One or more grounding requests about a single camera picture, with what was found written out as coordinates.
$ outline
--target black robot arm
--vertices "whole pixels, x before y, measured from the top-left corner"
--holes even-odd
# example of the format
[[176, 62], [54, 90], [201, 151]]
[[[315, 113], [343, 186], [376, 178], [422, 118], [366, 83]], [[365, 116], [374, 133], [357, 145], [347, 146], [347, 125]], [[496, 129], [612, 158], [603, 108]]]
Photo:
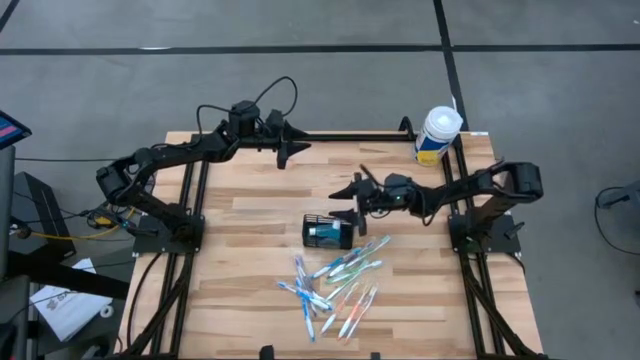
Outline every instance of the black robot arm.
[[[472, 209], [469, 216], [474, 228], [490, 223], [518, 203], [530, 203], [543, 195], [540, 170], [537, 166], [521, 163], [497, 163], [473, 175], [454, 181], [450, 185], [430, 188], [418, 185], [410, 177], [390, 174], [379, 183], [366, 167], [360, 166], [366, 178], [356, 173], [345, 189], [329, 195], [331, 199], [352, 199], [355, 197], [357, 209], [335, 211], [333, 216], [353, 221], [359, 227], [360, 235], [365, 235], [365, 216], [375, 218], [385, 216], [390, 211], [408, 210], [413, 216], [422, 218], [426, 226], [427, 217], [433, 216], [443, 205], [476, 195], [493, 195], [485, 205]], [[504, 176], [504, 185], [498, 184], [495, 176]]]
[[293, 142], [304, 136], [306, 133], [289, 125], [280, 111], [272, 110], [263, 122], [255, 103], [243, 101], [232, 107], [229, 121], [223, 120], [212, 133], [194, 136], [180, 145], [138, 149], [99, 169], [96, 179], [109, 203], [142, 210], [164, 224], [172, 241], [189, 241], [194, 237], [194, 219], [178, 204], [166, 204], [144, 190], [156, 171], [197, 161], [225, 162], [240, 148], [271, 149], [277, 152], [278, 168], [284, 169], [290, 156], [310, 146]]

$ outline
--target paper sheet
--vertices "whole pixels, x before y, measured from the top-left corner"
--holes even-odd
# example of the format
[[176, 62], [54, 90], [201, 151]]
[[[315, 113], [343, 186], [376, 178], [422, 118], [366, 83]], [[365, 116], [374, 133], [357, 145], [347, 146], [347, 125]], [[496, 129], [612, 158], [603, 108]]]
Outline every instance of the paper sheet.
[[[74, 269], [84, 269], [84, 271], [95, 274], [96, 270], [92, 267], [93, 263], [89, 258], [80, 260], [73, 266]], [[51, 326], [60, 341], [67, 341], [73, 337], [103, 307], [113, 301], [109, 297], [68, 293], [68, 291], [69, 289], [48, 285], [31, 296], [31, 302], [35, 304], [34, 306]]]

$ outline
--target blue screen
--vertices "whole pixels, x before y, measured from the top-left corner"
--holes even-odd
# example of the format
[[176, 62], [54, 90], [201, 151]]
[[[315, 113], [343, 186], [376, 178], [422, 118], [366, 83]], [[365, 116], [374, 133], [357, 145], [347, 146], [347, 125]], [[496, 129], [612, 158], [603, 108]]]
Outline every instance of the blue screen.
[[0, 144], [20, 135], [22, 135], [22, 129], [10, 123], [9, 120], [0, 117]]

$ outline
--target toothbrush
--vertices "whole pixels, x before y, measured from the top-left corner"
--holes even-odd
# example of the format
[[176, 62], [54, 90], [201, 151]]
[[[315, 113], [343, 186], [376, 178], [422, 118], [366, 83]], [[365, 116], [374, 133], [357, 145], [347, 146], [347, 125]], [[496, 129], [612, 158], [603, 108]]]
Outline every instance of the toothbrush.
[[369, 255], [369, 253], [371, 252], [371, 249], [373, 248], [373, 245], [374, 245], [374, 242], [373, 241], [369, 241], [367, 243], [367, 245], [365, 245], [362, 248], [362, 251], [360, 252], [360, 255], [358, 255], [357, 258], [349, 261], [347, 263], [347, 265], [345, 266], [345, 268], [348, 269], [348, 268], [352, 267], [353, 265], [357, 264], [358, 262], [362, 261], [364, 258], [366, 258]]
[[349, 259], [348, 256], [350, 254], [355, 254], [355, 255], [360, 254], [360, 250], [362, 250], [362, 249], [355, 248], [355, 249], [351, 250], [348, 254], [346, 254], [344, 256], [340, 256], [339, 258], [333, 260], [331, 263], [329, 263], [329, 265], [323, 267], [322, 269], [318, 270], [315, 274], [311, 275], [311, 279], [317, 279], [317, 278], [321, 277], [322, 275], [326, 274], [328, 271], [330, 271], [334, 267], [342, 264], [343, 262], [345, 262], [345, 259]]
[[351, 327], [351, 330], [349, 330], [349, 333], [347, 334], [347, 337], [346, 337], [346, 340], [345, 340], [346, 344], [349, 343], [349, 340], [351, 339], [351, 335], [356, 330], [356, 327], [358, 327], [358, 324], [360, 323], [360, 319], [362, 319], [362, 317], [364, 316], [364, 313], [367, 312], [367, 310], [369, 310], [369, 307], [371, 307], [371, 303], [373, 303], [373, 298], [376, 296], [376, 292], [378, 292], [378, 287], [377, 286], [372, 287], [371, 290], [369, 291], [369, 295], [368, 295], [368, 298], [367, 298], [367, 304], [364, 306], [364, 308], [360, 312], [360, 315], [358, 315], [358, 318], [353, 323], [353, 326]]
[[349, 267], [357, 264], [360, 260], [366, 258], [367, 256], [369, 256], [369, 255], [373, 254], [374, 252], [378, 251], [381, 247], [385, 246], [389, 241], [391, 241], [391, 236], [386, 235], [385, 237], [382, 238], [382, 240], [380, 240], [380, 243], [378, 244], [378, 246], [376, 246], [375, 248], [373, 248], [373, 249], [371, 249], [371, 250], [369, 250], [367, 252], [362, 251], [360, 253], [360, 256], [358, 256], [354, 260], [351, 260], [351, 262], [349, 262], [345, 267], [349, 268]]
[[342, 309], [344, 309], [344, 306], [347, 304], [347, 301], [349, 301], [349, 298], [351, 297], [353, 292], [358, 288], [358, 286], [360, 286], [360, 283], [358, 282], [351, 285], [351, 289], [349, 289], [349, 292], [347, 293], [347, 295], [344, 296], [340, 304], [336, 307], [336, 310], [327, 319], [327, 322], [325, 322], [324, 325], [322, 326], [322, 330], [320, 330], [321, 334], [324, 334], [325, 332], [327, 332], [331, 324], [333, 324], [333, 322], [336, 320], [336, 317], [340, 315], [340, 313], [342, 312]]
[[[315, 290], [313, 289], [313, 282], [311, 281], [311, 279], [309, 279], [309, 277], [307, 276], [307, 272], [304, 269], [304, 260], [302, 259], [302, 256], [296, 255], [294, 256], [294, 260], [296, 264], [296, 270], [298, 271], [296, 286], [304, 288], [311, 293], [315, 293]], [[316, 306], [313, 303], [309, 303], [308, 305], [311, 307], [311, 314], [313, 315], [313, 317], [317, 317], [318, 309], [316, 309]]]
[[311, 302], [312, 304], [314, 304], [315, 306], [319, 307], [322, 310], [327, 310], [327, 311], [333, 310], [333, 307], [331, 306], [331, 304], [327, 300], [320, 297], [318, 294], [309, 293], [301, 288], [293, 288], [291, 285], [282, 281], [278, 282], [278, 286], [282, 289], [291, 291], [292, 293], [298, 295], [304, 300]]
[[344, 284], [338, 286], [335, 290], [333, 290], [333, 292], [331, 294], [329, 294], [329, 296], [327, 296], [325, 299], [327, 301], [331, 301], [331, 299], [336, 297], [336, 295], [340, 294], [340, 292], [342, 290], [344, 290], [347, 286], [349, 286], [349, 284], [354, 282], [358, 278], [359, 275], [360, 275], [360, 273], [356, 273], [354, 276], [351, 277], [351, 279], [347, 280]]
[[336, 276], [338, 273], [344, 270], [346, 266], [347, 266], [346, 263], [342, 263], [338, 265], [335, 269], [331, 270], [331, 272], [329, 273], [329, 277]]
[[309, 339], [311, 342], [316, 342], [316, 334], [313, 331], [313, 324], [311, 323], [311, 317], [309, 316], [309, 306], [307, 300], [300, 298], [302, 302], [302, 313], [304, 314], [304, 322], [307, 325], [307, 332], [309, 332]]
[[351, 310], [351, 314], [349, 314], [349, 317], [347, 317], [347, 320], [344, 322], [344, 325], [342, 325], [342, 329], [340, 329], [340, 332], [338, 333], [338, 340], [342, 339], [344, 334], [349, 329], [351, 320], [353, 320], [353, 317], [356, 315], [356, 312], [358, 312], [358, 309], [360, 308], [360, 304], [362, 304], [365, 297], [367, 296], [368, 290], [369, 290], [369, 287], [365, 288], [364, 291], [362, 291], [362, 295], [360, 296], [360, 299], [358, 299], [358, 302], [356, 302], [356, 304], [353, 306], [353, 310]]
[[376, 261], [374, 261], [372, 263], [369, 263], [369, 262], [367, 262], [365, 260], [365, 262], [363, 262], [362, 265], [359, 268], [357, 268], [356, 270], [354, 270], [352, 272], [349, 272], [347, 274], [340, 275], [340, 276], [338, 276], [336, 278], [330, 279], [330, 280], [327, 281], [327, 283], [328, 284], [334, 284], [334, 283], [346, 280], [351, 276], [359, 275], [360, 273], [362, 273], [362, 272], [364, 272], [364, 271], [366, 271], [368, 269], [375, 269], [377, 267], [380, 267], [381, 265], [382, 265], [382, 260], [376, 260]]
[[[300, 276], [298, 276], [296, 278], [296, 286], [297, 287], [302, 287], [302, 280], [300, 280]], [[316, 309], [316, 306], [313, 303], [311, 303], [311, 302], [309, 302], [307, 300], [305, 300], [304, 302], [307, 303], [307, 306], [309, 308], [311, 308], [311, 314], [313, 315], [313, 317], [317, 317], [318, 316], [318, 310]]]

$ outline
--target small black box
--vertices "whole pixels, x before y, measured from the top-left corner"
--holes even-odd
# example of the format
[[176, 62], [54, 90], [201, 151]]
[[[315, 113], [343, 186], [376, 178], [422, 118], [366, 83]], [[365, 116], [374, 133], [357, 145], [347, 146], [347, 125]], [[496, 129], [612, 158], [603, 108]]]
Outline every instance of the small black box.
[[[33, 231], [55, 236], [69, 236], [67, 225], [61, 219], [63, 216], [60, 213], [58, 201], [49, 185], [21, 172], [14, 176], [13, 191], [12, 216], [22, 221], [41, 221], [29, 224]], [[33, 201], [16, 193], [28, 196]], [[9, 238], [9, 249], [55, 262], [61, 262], [76, 253], [73, 241], [45, 239], [33, 235], [27, 239], [12, 235]]]

